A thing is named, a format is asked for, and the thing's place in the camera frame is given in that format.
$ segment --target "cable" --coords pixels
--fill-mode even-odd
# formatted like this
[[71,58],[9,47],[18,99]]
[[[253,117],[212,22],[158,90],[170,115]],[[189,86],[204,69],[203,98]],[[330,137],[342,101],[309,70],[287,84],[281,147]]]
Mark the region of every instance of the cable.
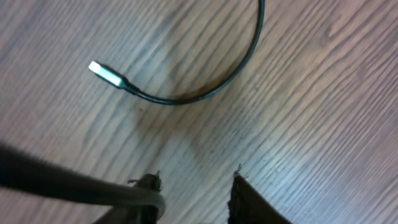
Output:
[[256,30],[254,32],[254,37],[251,41],[248,51],[246,52],[242,61],[232,71],[232,73],[229,76],[227,76],[227,78],[225,78],[220,84],[215,86],[213,89],[208,90],[204,93],[201,93],[197,96],[193,96],[193,97],[189,97],[189,98],[182,98],[182,99],[159,98],[157,96],[152,96],[148,93],[141,91],[137,86],[130,83],[126,77],[124,77],[120,73],[114,71],[112,68],[109,68],[109,67],[102,65],[98,62],[91,62],[90,66],[88,68],[91,71],[93,71],[94,73],[96,73],[97,76],[99,76],[103,80],[107,81],[108,83],[112,84],[116,88],[126,90],[127,92],[129,92],[135,96],[138,96],[139,98],[142,98],[144,100],[147,100],[147,101],[150,101],[153,103],[158,103],[158,104],[162,104],[162,105],[184,105],[184,104],[194,103],[194,102],[203,100],[205,98],[213,96],[214,94],[218,93],[222,88],[224,88],[226,85],[228,85],[249,62],[251,56],[254,53],[254,50],[256,49],[256,45],[260,39],[262,23],[264,21],[264,11],[265,11],[265,7],[266,7],[265,0],[259,0],[258,4],[259,4],[259,8],[258,8],[258,14],[257,14]]
[[71,202],[112,206],[152,205],[165,211],[156,191],[110,184],[56,167],[0,143],[0,187]]

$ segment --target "silver connector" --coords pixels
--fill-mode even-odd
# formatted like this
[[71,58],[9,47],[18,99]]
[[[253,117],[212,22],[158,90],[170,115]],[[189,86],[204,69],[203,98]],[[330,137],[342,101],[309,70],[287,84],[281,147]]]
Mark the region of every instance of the silver connector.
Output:
[[109,71],[108,69],[106,69],[105,67],[103,67],[102,65],[100,65],[94,61],[92,61],[90,63],[90,65],[88,66],[88,69],[90,69],[95,74],[97,74],[99,77],[105,79],[106,81],[110,82],[111,84],[113,84],[116,87],[120,87],[120,85],[123,82],[122,78],[119,75],[115,74],[112,71]]

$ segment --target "blurry black object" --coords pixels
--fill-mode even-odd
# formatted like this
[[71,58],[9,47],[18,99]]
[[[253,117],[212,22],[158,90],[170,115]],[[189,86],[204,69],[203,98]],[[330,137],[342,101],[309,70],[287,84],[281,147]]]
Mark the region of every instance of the blurry black object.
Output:
[[228,224],[290,224],[239,174],[228,202]]
[[158,174],[146,174],[134,187],[125,187],[67,171],[3,144],[0,186],[71,202],[114,206],[97,224],[153,224],[165,210]]

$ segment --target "wooden table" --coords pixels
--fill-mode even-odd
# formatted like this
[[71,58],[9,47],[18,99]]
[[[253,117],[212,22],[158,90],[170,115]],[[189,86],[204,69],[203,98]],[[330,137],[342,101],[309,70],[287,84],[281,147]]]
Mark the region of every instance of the wooden table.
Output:
[[[239,164],[294,223],[397,223],[397,11],[397,0],[269,0],[232,84],[161,106],[88,64],[159,96],[211,85],[248,47],[257,1],[2,0],[0,139],[119,184],[160,170],[159,223],[225,223]],[[4,189],[0,201],[1,223],[89,223],[107,209]]]

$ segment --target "brown wooden floor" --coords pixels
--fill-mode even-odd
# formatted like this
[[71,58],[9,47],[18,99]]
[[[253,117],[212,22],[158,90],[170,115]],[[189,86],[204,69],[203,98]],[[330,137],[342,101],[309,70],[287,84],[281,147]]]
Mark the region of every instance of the brown wooden floor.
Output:
[[[0,139],[125,184],[161,170],[160,223],[225,223],[242,175],[294,223],[398,223],[398,1],[268,0],[249,65],[214,97],[257,1],[0,1]],[[106,208],[0,190],[1,223],[90,223]]]

